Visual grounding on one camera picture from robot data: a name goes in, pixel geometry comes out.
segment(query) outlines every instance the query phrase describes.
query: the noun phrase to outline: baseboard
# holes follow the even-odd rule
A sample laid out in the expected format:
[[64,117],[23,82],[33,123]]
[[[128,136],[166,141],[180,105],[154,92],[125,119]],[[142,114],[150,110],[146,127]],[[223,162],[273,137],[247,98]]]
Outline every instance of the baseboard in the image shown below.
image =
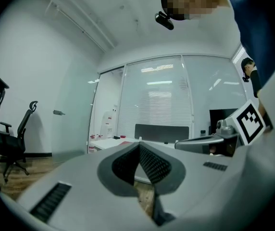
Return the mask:
[[25,157],[51,157],[52,153],[24,153]]

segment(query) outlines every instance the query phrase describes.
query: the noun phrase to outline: chair seat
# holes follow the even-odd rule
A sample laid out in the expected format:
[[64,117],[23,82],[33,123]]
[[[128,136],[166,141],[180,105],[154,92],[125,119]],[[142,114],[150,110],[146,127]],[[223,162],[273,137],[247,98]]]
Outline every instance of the chair seat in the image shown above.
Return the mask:
[[18,144],[18,139],[13,136],[6,136],[6,143],[7,145],[4,146],[2,137],[0,135],[0,154],[1,155],[17,155],[23,154],[23,151],[20,149]]

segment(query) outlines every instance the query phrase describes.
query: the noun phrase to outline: white ceiling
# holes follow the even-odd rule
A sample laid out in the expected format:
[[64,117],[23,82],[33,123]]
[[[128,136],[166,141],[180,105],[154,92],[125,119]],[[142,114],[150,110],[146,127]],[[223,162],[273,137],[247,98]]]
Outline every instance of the white ceiling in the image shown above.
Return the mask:
[[219,8],[199,20],[173,21],[175,28],[169,31],[154,20],[162,9],[160,0],[53,0],[52,5],[66,12],[105,52],[154,34],[165,37],[194,34],[195,30],[203,30],[227,51],[234,52],[239,45],[230,8]]

